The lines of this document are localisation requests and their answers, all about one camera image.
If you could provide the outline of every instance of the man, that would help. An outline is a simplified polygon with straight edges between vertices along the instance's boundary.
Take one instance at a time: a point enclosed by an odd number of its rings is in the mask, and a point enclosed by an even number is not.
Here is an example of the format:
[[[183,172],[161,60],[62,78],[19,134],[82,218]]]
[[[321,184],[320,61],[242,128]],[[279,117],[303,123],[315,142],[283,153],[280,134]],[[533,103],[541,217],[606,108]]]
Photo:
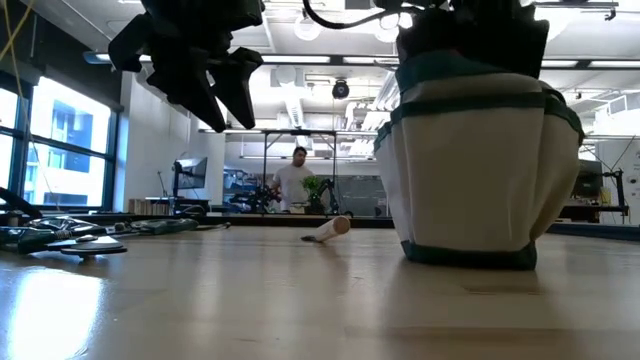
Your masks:
[[[276,171],[273,177],[273,189],[282,194],[280,209],[288,212],[294,203],[306,202],[309,195],[302,187],[302,180],[307,176],[313,176],[311,170],[304,166],[307,158],[307,150],[298,146],[293,150],[293,161],[291,164]]]

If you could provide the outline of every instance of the white t-shirt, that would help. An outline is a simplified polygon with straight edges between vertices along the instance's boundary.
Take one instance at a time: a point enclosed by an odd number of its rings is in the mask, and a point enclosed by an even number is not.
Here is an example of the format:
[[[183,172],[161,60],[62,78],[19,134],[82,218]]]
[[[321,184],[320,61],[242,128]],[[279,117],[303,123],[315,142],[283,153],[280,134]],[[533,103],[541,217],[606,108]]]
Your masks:
[[[309,194],[302,187],[302,180],[307,176],[313,176],[313,173],[304,165],[296,167],[293,164],[289,164],[276,171],[273,176],[273,182],[280,185],[282,192],[280,209],[282,211],[289,210],[293,203],[309,200]]]

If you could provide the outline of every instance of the workbench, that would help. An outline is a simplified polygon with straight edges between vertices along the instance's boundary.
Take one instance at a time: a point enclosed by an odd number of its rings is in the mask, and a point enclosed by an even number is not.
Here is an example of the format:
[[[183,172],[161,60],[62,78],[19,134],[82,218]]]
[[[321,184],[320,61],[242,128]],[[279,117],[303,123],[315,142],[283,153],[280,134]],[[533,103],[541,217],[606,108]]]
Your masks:
[[[2,359],[633,359],[640,248],[545,235],[536,272],[405,260],[393,230],[128,237],[81,262],[0,254]]]

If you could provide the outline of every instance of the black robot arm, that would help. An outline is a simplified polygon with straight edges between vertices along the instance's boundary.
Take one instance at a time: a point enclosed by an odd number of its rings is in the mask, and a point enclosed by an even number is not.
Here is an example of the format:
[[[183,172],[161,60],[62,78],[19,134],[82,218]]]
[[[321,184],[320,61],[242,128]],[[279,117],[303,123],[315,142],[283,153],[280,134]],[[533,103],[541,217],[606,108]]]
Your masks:
[[[262,1],[142,0],[142,5],[146,12],[109,44],[115,68],[140,72],[140,56],[149,55],[155,71],[147,82],[170,103],[221,132],[226,125],[217,97],[244,127],[254,127],[249,77],[262,57],[245,48],[228,50],[232,31],[262,24]]]
[[[336,200],[333,189],[334,184],[331,179],[322,180],[322,183],[320,183],[320,187],[318,188],[318,197],[322,198],[324,192],[329,190],[329,206],[331,207],[331,213],[337,215],[340,213],[340,205],[338,204],[338,200]]]

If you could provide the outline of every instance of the window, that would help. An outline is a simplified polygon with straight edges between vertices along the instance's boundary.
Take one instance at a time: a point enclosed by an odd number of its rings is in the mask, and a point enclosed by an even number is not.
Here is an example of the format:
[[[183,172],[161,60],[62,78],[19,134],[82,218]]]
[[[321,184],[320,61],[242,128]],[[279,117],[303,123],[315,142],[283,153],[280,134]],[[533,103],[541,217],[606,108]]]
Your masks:
[[[110,210],[113,111],[44,77],[37,86],[22,85],[21,102],[5,90],[14,89],[15,81],[0,71],[0,186],[35,206]],[[31,139],[25,136],[25,114],[30,114]]]
[[[0,126],[14,128],[18,110],[18,95],[0,89]]]
[[[5,189],[9,187],[12,148],[13,138],[6,135],[0,135],[0,186]]]
[[[41,78],[33,90],[31,132],[105,153],[111,109],[57,82]]]
[[[27,174],[25,176],[26,182],[34,182],[36,181],[36,174],[38,173],[38,167],[36,165],[28,165],[27,164]]]
[[[33,191],[25,191],[24,192],[24,199],[28,203],[32,203],[33,202]]]
[[[44,205],[87,206],[87,195],[44,193]]]
[[[36,144],[35,149],[33,144],[29,147],[28,160],[36,162],[27,161],[25,200],[32,192],[30,203],[34,205],[103,205],[104,159],[45,144]],[[44,164],[44,169],[40,170],[40,164]]]

